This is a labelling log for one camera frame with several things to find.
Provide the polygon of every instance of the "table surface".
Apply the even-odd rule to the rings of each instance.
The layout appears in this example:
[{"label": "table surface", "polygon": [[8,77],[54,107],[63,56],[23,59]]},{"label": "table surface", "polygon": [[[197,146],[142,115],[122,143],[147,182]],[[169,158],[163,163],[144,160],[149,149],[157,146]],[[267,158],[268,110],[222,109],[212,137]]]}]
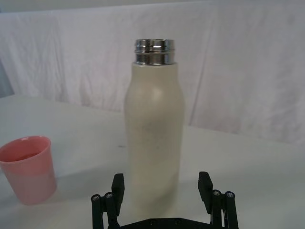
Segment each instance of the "table surface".
[{"label": "table surface", "polygon": [[[90,197],[110,191],[120,172],[126,191],[118,220],[132,222],[122,114],[17,95],[0,99],[0,145],[29,135],[51,139],[58,189],[46,202],[24,206],[0,171],[0,228],[92,228]],[[197,190],[199,171],[208,171],[214,188],[236,194],[241,229],[304,228],[304,164],[294,146],[185,127],[177,217],[209,222]]]}]

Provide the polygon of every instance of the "cup rim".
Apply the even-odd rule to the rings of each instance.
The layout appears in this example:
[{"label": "cup rim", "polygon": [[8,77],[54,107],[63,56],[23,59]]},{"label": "cup rim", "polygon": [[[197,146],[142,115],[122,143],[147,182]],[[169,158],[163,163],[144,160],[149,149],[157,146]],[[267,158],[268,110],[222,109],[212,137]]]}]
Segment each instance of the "cup rim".
[{"label": "cup rim", "polygon": [[3,165],[14,165],[14,164],[20,164],[20,163],[24,163],[26,161],[30,161],[33,158],[39,157],[41,154],[43,154],[50,146],[51,146],[51,140],[48,137],[42,136],[42,135],[33,135],[33,136],[26,136],[26,137],[21,137],[15,140],[12,140],[6,144],[4,144],[3,146],[0,147],[0,153],[1,151],[3,151],[4,149],[10,147],[12,144],[19,142],[19,141],[24,141],[24,140],[29,140],[29,139],[34,139],[34,138],[41,138],[47,141],[47,146],[40,151],[38,154],[31,156],[29,158],[23,159],[23,160],[19,160],[19,161],[1,161],[0,160],[0,164]]}]

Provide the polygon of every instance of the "plastic cup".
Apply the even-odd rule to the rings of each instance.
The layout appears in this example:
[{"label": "plastic cup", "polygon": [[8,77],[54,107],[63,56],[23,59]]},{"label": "plastic cup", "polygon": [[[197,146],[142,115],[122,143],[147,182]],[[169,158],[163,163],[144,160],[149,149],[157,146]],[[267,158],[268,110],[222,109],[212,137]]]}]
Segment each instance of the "plastic cup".
[{"label": "plastic cup", "polygon": [[25,205],[45,201],[56,190],[51,141],[43,136],[14,140],[0,148],[0,166]]}]

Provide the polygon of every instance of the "white cloth backdrop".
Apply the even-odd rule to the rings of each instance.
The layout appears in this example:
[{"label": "white cloth backdrop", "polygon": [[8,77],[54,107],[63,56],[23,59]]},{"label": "white cloth backdrop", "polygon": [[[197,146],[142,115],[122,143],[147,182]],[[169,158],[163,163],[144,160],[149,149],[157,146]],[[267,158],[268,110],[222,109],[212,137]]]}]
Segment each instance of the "white cloth backdrop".
[{"label": "white cloth backdrop", "polygon": [[16,94],[121,111],[138,38],[176,40],[186,122],[305,146],[305,2],[193,2],[0,15]]}]

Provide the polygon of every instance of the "white water bottle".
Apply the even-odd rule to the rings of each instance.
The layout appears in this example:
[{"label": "white water bottle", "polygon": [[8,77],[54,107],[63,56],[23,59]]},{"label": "white water bottle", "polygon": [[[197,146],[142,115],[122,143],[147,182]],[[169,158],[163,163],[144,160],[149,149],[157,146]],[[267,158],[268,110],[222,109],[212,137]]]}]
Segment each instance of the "white water bottle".
[{"label": "white water bottle", "polygon": [[125,98],[132,209],[138,220],[171,217],[184,120],[173,40],[137,40],[135,52]]}]

